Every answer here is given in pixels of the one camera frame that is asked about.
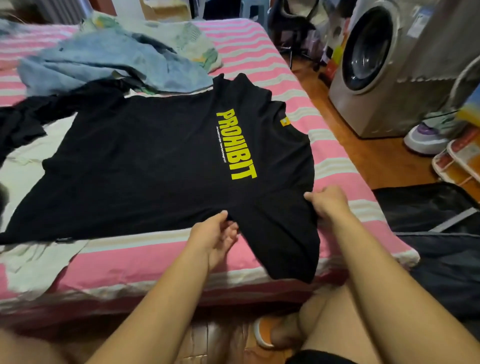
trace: slipper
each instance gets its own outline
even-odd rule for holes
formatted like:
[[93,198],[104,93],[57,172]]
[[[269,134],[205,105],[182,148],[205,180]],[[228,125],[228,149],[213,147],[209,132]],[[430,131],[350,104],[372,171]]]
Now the slipper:
[[257,344],[264,349],[274,349],[270,339],[270,331],[282,320],[281,317],[262,316],[253,323],[253,333]]

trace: yellow tag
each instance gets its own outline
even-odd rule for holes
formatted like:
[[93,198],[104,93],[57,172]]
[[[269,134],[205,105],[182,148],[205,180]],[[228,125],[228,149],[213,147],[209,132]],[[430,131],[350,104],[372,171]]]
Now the yellow tag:
[[280,120],[280,122],[282,123],[282,126],[290,125],[290,119],[288,118],[288,116],[286,116],[284,119]]

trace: t-shirt sleeve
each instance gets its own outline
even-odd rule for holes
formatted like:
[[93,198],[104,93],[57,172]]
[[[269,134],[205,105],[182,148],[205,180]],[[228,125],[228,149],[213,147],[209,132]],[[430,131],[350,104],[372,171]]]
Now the t-shirt sleeve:
[[317,215],[303,193],[285,189],[229,208],[253,253],[273,279],[311,283],[318,265]]

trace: bed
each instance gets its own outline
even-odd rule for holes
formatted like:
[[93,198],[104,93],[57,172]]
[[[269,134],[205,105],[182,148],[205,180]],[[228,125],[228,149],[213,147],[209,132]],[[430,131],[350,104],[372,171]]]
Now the bed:
[[[255,85],[271,90],[273,99],[286,102],[289,119],[311,140],[314,189],[321,190],[333,183],[341,185],[352,210],[386,249],[401,264],[416,264],[417,252],[390,231],[372,191],[264,29],[247,19],[197,25],[222,56],[224,65],[213,75],[224,73],[232,79],[240,72],[245,73]],[[0,106],[12,105],[25,97],[25,87],[14,68],[19,58],[76,31],[76,26],[31,25],[28,33],[1,38]],[[346,273],[339,249],[331,236],[321,231],[319,234],[320,260],[312,284],[271,280],[246,241],[240,238],[229,252],[227,264],[211,275],[201,304],[301,302],[321,284],[341,282]],[[188,235],[187,229],[90,240],[49,290],[33,301],[21,299],[18,292],[9,290],[5,267],[0,265],[0,324],[31,328],[86,315],[128,312],[182,251]]]

